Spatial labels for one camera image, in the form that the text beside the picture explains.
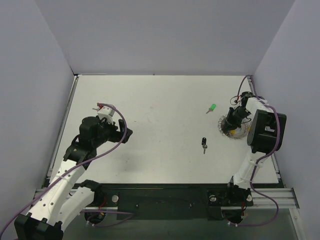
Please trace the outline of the metal disc with key rings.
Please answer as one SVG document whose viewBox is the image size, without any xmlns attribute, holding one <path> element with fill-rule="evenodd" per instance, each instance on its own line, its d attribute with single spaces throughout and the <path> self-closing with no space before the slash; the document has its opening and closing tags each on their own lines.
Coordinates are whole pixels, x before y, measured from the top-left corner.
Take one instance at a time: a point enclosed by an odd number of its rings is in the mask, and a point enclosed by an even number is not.
<svg viewBox="0 0 320 240">
<path fill-rule="evenodd" d="M 226 116 L 222 115 L 219 118 L 218 124 L 217 124 L 218 130 L 223 136 L 226 136 L 232 140 L 240 140 L 240 139 L 245 138 L 248 135 L 250 128 L 251 128 L 251 122 L 249 122 L 249 123 L 242 122 L 241 127 L 229 130 L 226 133 L 224 133 L 222 130 L 222 125 L 225 123 L 225 121 L 226 121 Z"/>
</svg>

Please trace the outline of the silver key with black fob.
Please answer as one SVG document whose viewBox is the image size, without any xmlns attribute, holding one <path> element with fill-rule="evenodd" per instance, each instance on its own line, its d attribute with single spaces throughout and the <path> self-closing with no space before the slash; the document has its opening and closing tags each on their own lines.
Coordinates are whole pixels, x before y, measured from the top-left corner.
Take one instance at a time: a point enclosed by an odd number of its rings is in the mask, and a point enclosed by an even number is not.
<svg viewBox="0 0 320 240">
<path fill-rule="evenodd" d="M 202 145 L 202 148 L 203 148 L 203 154 L 206 153 L 206 150 L 208 148 L 207 146 L 207 138 L 206 137 L 203 137 L 202 140 L 201 140 L 201 145 Z"/>
</svg>

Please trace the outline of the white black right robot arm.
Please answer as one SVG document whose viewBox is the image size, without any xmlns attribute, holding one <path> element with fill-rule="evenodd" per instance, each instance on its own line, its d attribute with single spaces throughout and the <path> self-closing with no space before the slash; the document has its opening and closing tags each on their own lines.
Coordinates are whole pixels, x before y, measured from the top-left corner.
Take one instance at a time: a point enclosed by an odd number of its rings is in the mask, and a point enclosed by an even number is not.
<svg viewBox="0 0 320 240">
<path fill-rule="evenodd" d="M 244 131 L 249 150 L 227 184 L 223 198 L 229 206 L 252 206 L 251 184 L 264 161 L 282 146 L 287 116 L 250 91 L 238 96 L 237 102 L 237 107 L 230 107 L 227 115 L 220 118 L 218 128 L 229 138 L 237 138 L 236 134 Z"/>
</svg>

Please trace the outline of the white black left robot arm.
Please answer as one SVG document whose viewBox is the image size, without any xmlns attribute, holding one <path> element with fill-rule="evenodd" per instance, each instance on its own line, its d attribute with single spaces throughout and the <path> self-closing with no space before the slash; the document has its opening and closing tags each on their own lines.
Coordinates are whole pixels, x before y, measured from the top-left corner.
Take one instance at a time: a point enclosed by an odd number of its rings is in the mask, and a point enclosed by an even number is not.
<svg viewBox="0 0 320 240">
<path fill-rule="evenodd" d="M 124 118 L 118 123 L 109 122 L 105 116 L 82 120 L 79 133 L 67 148 L 53 181 L 27 214 L 16 217 L 14 227 L 19 240 L 61 240 L 83 208 L 103 203 L 101 184 L 93 180 L 85 180 L 71 197 L 68 195 L 90 163 L 99 158 L 97 149 L 101 145 L 112 142 L 119 146 L 133 134 Z"/>
</svg>

